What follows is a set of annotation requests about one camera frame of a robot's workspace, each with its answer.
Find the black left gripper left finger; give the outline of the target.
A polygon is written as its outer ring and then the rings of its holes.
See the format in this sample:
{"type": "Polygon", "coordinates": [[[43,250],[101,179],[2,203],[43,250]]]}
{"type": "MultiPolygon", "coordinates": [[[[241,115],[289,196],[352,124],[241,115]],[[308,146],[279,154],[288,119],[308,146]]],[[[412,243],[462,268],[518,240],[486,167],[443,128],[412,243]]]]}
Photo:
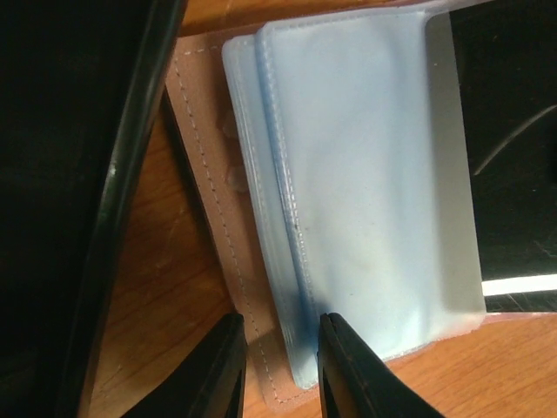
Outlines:
{"type": "Polygon", "coordinates": [[[241,417],[246,362],[244,317],[227,313],[159,386],[124,415],[241,417]]]}

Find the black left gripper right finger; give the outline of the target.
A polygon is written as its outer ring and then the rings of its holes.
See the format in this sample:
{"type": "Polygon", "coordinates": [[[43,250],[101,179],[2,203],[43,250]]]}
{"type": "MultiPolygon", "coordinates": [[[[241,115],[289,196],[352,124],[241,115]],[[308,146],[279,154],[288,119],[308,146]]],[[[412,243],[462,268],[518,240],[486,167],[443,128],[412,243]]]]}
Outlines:
{"type": "Polygon", "coordinates": [[[319,395],[324,417],[436,417],[338,313],[319,325],[319,395]]]}

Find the pink card holder wallet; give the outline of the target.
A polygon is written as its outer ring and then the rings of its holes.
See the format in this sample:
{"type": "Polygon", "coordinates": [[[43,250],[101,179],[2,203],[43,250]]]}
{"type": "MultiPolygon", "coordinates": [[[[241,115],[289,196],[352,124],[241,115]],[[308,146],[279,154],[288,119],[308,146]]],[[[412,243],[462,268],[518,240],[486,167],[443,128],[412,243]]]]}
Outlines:
{"type": "Polygon", "coordinates": [[[318,385],[336,313],[384,361],[491,321],[440,261],[425,7],[182,37],[166,89],[267,405],[318,385]]]}

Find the black stripe credit card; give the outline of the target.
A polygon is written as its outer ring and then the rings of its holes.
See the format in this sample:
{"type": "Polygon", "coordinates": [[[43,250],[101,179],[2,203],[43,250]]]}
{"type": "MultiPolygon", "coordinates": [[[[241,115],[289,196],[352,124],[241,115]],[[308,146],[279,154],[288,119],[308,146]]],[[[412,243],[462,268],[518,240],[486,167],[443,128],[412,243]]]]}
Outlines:
{"type": "Polygon", "coordinates": [[[556,310],[556,4],[435,1],[440,261],[456,306],[556,310]]]}

